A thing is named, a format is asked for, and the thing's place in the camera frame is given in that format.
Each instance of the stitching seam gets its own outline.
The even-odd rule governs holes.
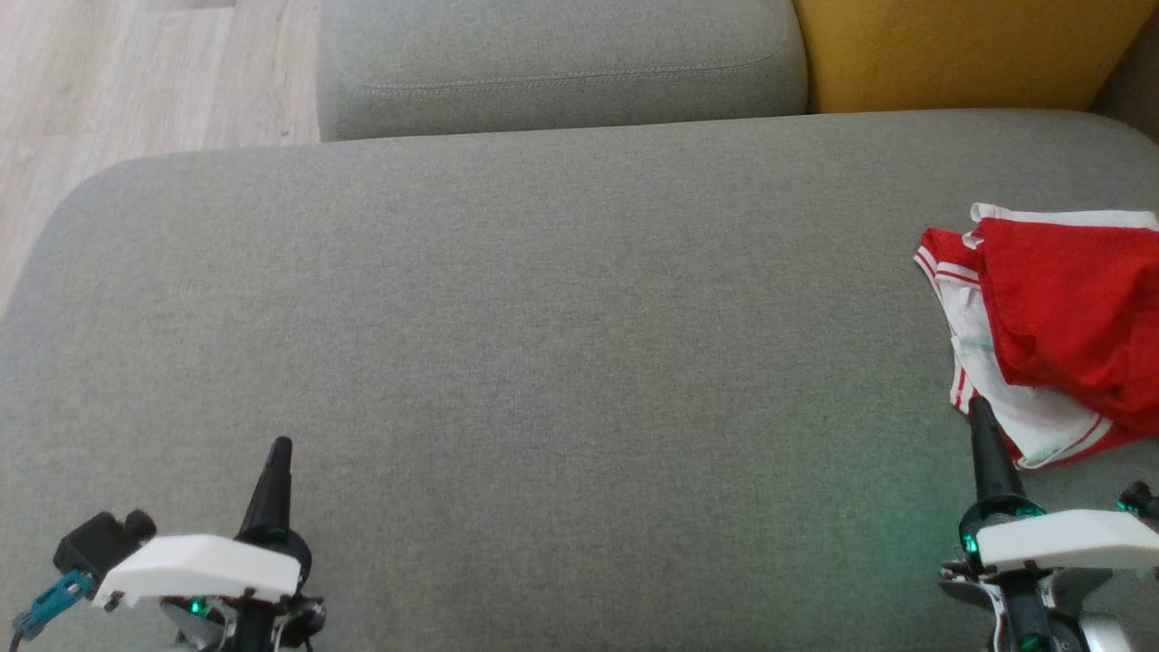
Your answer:
[[[532,81],[527,83],[487,83],[479,86],[414,88],[414,89],[391,89],[391,88],[377,88],[377,87],[356,85],[351,89],[367,95],[431,95],[431,94],[443,94],[443,93],[473,93],[479,90],[501,90],[509,88],[537,88],[541,86],[578,86],[584,83],[620,81],[624,79],[636,78],[636,76],[680,79],[680,78],[692,78],[692,76],[710,76],[716,74],[739,73],[739,72],[745,72],[756,66],[759,66],[764,61],[765,59],[759,59],[751,64],[745,64],[743,66],[727,67],[727,68],[712,68],[712,69],[687,71],[687,72],[662,72],[662,73],[621,73],[615,75],[582,76],[574,79]]]

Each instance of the red fabric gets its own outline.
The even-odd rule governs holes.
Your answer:
[[[975,235],[1006,382],[1159,435],[1159,233],[983,219]]]

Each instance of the green led light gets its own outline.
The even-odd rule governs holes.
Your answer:
[[[1043,649],[1043,644],[1047,640],[1043,637],[1032,633],[1030,636],[1023,638],[1018,646],[1022,652],[1038,652],[1038,650]]]

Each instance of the white 3d-printed part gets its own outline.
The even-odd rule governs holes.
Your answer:
[[[298,591],[301,564],[289,555],[271,552],[214,535],[155,537],[109,571],[93,603],[103,607],[115,593],[132,607],[141,598],[224,595],[277,602]]]
[[[1159,566],[1159,534],[1124,512],[1070,510],[978,530],[984,566],[1143,570]]]

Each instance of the clothing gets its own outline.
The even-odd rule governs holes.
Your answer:
[[[996,349],[992,324],[996,322],[994,314],[1006,305],[1022,305],[1016,302],[1021,294],[1007,288],[1011,285],[1018,286],[1016,278],[1026,280],[1043,276],[1035,268],[1036,261],[1050,257],[1040,252],[1052,249],[1033,247],[1033,239],[1040,228],[1062,229],[1062,236],[1076,241],[1083,241],[1089,233],[1099,229],[1128,230],[1129,235],[1137,235],[1137,232],[1127,228],[1107,227],[1117,225],[1135,229],[1159,229],[1154,214],[1142,211],[1034,213],[1009,211],[991,204],[975,204],[971,214],[979,222],[977,229],[958,234],[930,228],[923,235],[921,246],[914,256],[930,278],[949,324],[955,365],[950,403],[968,413],[969,400],[977,394],[985,396],[1011,445],[1016,449],[1015,463],[1023,469],[1038,469],[1092,455],[1137,438],[1139,434],[1134,430],[1116,425],[1114,419],[1108,418],[1109,415],[1096,412],[1050,383],[1025,383],[1020,382],[1022,376],[1007,376],[1001,350]],[[1084,227],[1081,233],[1074,229],[1078,226]],[[1026,247],[1021,266],[1014,256],[1007,256],[1000,250],[1011,232],[1027,233],[1026,240],[1019,235],[1020,246]],[[994,234],[997,236],[986,242],[987,235]],[[986,264],[990,259],[987,256],[993,256],[997,266]],[[1065,266],[1065,261],[1058,264]],[[993,269],[999,272],[997,280],[987,274]],[[1003,294],[1000,306],[992,305],[986,295],[986,287],[996,283],[1004,292],[1008,292]],[[1073,310],[1076,303],[1066,302],[1065,287],[1062,290],[1063,294],[1052,295],[1054,305],[1060,310],[1071,306]],[[1016,323],[1040,324],[1048,342],[1051,332],[1059,331],[1047,328],[1047,322],[1035,321],[1027,314],[1013,314]],[[1060,317],[1055,321],[1059,322],[1065,321]],[[1025,352],[1026,350],[1014,350],[1016,343],[1013,338],[1007,340],[1007,334],[1003,328],[998,337],[1003,347]]]

